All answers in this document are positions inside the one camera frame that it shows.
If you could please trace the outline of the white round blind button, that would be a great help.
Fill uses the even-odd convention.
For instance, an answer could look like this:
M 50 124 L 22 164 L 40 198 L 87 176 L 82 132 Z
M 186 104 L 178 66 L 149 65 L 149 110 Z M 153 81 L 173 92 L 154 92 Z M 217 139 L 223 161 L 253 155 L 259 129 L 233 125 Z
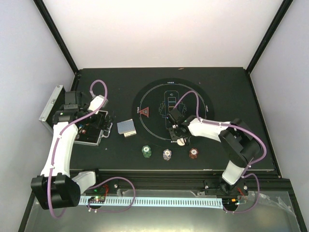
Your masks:
M 179 146 L 185 146 L 186 145 L 186 140 L 184 138 L 177 139 L 177 144 Z

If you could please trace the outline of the blue poker chip stack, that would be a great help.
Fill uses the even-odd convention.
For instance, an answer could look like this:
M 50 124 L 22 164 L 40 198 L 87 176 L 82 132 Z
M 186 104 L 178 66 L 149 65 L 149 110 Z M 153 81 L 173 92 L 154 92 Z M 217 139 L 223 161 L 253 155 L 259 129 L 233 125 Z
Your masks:
M 171 155 L 172 155 L 172 152 L 169 149 L 165 149 L 162 154 L 164 160 L 170 160 Z

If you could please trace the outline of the red triangular dealer button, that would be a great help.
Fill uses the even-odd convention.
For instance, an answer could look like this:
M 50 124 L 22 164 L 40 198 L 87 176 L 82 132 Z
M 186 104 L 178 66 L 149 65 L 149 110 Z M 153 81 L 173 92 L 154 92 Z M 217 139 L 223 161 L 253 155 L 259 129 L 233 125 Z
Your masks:
M 139 111 L 139 114 L 140 114 L 140 115 L 144 115 L 144 116 L 146 116 L 146 117 L 149 117 L 149 107 L 146 107 L 146 108 L 140 110 L 140 111 Z

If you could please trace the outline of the green poker chip stack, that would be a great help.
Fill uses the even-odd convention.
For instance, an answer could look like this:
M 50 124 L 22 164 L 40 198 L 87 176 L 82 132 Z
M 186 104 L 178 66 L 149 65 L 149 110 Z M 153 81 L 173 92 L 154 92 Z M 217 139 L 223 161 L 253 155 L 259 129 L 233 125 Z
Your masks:
M 141 151 L 145 158 L 149 158 L 152 155 L 151 148 L 148 145 L 143 146 Z

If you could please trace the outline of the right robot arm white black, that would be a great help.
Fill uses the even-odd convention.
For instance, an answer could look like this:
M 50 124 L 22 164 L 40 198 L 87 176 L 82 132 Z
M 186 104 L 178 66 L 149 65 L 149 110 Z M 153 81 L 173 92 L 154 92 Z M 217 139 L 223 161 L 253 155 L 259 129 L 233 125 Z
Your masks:
M 171 140 L 179 146 L 190 144 L 193 136 L 221 143 L 229 162 L 215 189 L 224 195 L 232 194 L 237 189 L 237 182 L 245 178 L 247 170 L 267 154 L 264 142 L 240 119 L 219 122 L 197 116 L 185 118 L 176 108 L 167 114 L 166 119 L 171 124 L 168 128 Z

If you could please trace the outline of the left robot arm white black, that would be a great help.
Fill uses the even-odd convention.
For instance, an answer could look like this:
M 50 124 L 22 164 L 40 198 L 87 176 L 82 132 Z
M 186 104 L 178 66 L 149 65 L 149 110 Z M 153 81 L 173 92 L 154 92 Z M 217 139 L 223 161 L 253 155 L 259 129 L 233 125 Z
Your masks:
M 53 140 L 41 174 L 31 180 L 31 189 L 44 210 L 75 207 L 87 189 L 98 193 L 104 182 L 95 171 L 83 171 L 70 177 L 70 159 L 79 125 L 94 124 L 101 128 L 107 104 L 106 95 L 93 95 L 87 101 L 80 91 L 65 93 L 64 103 L 53 115 Z

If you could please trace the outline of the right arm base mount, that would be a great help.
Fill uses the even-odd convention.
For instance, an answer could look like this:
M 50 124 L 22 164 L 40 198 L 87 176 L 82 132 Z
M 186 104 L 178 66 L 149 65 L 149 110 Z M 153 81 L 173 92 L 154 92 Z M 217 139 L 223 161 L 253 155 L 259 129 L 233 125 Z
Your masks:
M 248 202 L 248 191 L 243 180 L 229 185 L 222 178 L 208 178 L 204 180 L 204 189 L 206 195 L 221 198 L 227 211 L 236 211 L 241 204 Z

